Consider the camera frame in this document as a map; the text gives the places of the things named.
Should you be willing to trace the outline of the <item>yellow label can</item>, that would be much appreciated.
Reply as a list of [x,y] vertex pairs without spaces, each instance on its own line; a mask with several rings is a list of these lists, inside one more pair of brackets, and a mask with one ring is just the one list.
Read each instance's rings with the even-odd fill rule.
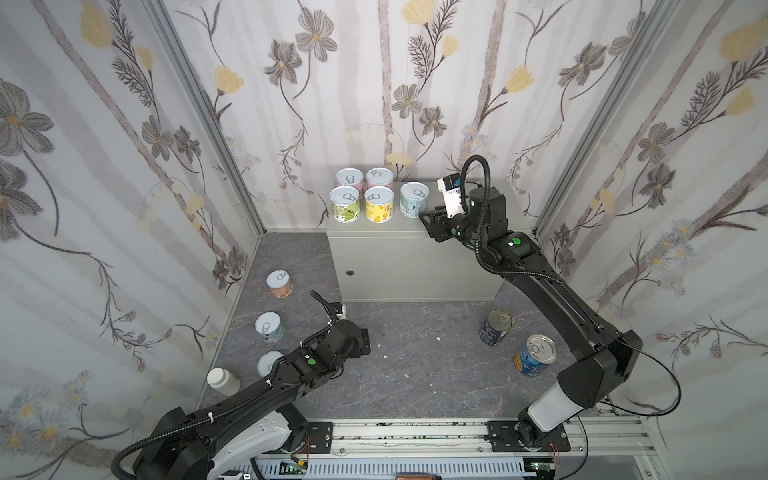
[[391,188],[373,186],[366,190],[366,218],[376,224],[388,222],[393,217],[395,195]]

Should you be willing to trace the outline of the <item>orange label can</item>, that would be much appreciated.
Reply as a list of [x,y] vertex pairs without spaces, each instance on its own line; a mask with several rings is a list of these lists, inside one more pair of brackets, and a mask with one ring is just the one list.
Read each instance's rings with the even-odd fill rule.
[[290,274],[286,270],[274,270],[266,278],[266,284],[273,296],[286,298],[293,291]]

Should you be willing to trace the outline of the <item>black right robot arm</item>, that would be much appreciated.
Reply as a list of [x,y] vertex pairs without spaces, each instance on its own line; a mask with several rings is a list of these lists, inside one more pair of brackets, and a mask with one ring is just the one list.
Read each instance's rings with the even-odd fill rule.
[[437,180],[443,205],[420,214],[430,238],[459,241],[479,266],[511,283],[531,300],[574,355],[556,383],[518,416],[510,444],[542,449],[563,424],[594,407],[625,383],[643,343],[619,331],[589,307],[551,267],[539,245],[508,227],[506,198],[491,184],[488,161],[472,155],[462,170]]

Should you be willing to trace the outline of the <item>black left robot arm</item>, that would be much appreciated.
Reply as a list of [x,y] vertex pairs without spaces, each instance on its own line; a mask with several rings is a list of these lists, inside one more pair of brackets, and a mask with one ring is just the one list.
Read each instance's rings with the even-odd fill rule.
[[329,319],[300,346],[279,358],[269,373],[209,407],[185,413],[176,408],[152,434],[113,458],[118,479],[215,479],[259,454],[301,440],[306,421],[293,403],[341,374],[344,363],[371,353],[369,332],[343,317],[343,305],[316,291]]

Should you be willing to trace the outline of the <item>pink label can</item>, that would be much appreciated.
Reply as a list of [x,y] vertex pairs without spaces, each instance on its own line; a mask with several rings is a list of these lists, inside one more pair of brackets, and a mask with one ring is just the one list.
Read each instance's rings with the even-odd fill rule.
[[394,174],[389,168],[376,167],[365,174],[365,188],[385,187],[390,190],[394,187]]
[[335,175],[335,186],[349,186],[355,188],[359,194],[363,193],[364,174],[357,168],[343,168]]

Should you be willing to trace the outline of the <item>green label can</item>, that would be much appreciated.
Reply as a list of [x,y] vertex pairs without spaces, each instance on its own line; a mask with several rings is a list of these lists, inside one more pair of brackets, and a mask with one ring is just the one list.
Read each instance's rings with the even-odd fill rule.
[[360,193],[352,186],[335,187],[329,194],[333,218],[339,223],[355,222],[360,216]]

